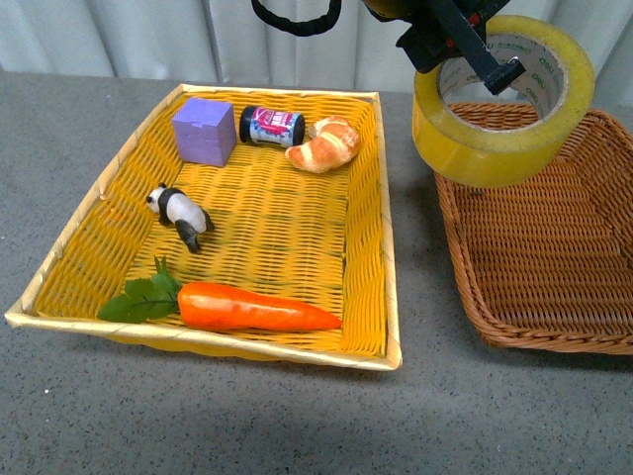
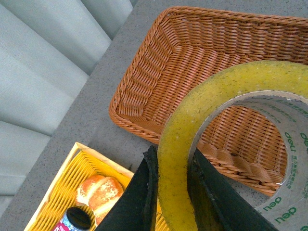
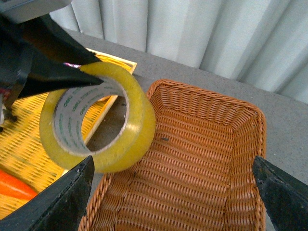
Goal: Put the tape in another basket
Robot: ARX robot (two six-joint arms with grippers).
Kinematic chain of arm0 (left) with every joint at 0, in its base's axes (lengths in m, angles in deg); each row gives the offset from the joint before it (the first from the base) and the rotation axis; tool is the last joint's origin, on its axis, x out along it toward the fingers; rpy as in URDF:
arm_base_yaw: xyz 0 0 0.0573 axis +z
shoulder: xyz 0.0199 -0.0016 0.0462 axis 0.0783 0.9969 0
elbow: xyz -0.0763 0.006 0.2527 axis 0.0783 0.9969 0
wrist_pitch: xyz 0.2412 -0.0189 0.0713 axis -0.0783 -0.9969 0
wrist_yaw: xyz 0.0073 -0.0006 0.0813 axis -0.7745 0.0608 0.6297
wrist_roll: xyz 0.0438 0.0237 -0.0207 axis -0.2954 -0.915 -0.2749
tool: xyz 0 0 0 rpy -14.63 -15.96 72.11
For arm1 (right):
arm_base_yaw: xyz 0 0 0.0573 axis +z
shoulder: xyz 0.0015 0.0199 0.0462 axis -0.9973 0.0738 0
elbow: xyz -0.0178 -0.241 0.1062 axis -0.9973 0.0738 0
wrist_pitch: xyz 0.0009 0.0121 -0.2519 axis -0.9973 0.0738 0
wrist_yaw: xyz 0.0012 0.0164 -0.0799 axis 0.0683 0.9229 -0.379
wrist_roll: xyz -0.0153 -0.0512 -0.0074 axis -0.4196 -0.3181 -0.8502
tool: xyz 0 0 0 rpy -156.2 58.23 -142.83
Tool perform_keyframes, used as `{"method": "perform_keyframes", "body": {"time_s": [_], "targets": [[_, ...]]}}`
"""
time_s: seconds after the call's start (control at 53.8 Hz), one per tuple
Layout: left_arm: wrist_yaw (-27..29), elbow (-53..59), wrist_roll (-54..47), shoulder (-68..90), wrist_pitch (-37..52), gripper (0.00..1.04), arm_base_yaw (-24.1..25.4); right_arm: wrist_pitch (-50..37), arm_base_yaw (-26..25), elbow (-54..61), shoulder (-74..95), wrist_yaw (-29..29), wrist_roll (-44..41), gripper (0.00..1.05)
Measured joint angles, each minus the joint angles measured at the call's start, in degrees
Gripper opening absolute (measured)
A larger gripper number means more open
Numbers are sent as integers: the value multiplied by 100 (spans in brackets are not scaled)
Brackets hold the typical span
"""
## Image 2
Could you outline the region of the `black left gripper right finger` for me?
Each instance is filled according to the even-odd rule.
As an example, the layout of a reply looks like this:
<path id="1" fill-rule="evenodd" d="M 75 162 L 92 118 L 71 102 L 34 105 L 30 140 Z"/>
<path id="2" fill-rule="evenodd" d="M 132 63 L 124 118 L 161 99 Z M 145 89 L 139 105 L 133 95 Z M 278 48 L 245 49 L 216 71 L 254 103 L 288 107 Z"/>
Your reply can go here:
<path id="1" fill-rule="evenodd" d="M 199 231 L 274 231 L 199 151 L 188 170 L 188 193 Z"/>

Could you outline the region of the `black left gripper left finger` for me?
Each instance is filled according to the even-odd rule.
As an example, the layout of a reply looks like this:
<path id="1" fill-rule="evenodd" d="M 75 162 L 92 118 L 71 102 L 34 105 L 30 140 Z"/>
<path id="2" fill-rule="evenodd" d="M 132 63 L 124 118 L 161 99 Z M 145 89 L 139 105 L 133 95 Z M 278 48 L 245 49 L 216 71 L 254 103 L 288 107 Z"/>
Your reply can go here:
<path id="1" fill-rule="evenodd" d="M 138 169 L 97 231 L 154 231 L 157 213 L 157 149 L 150 146 Z"/>

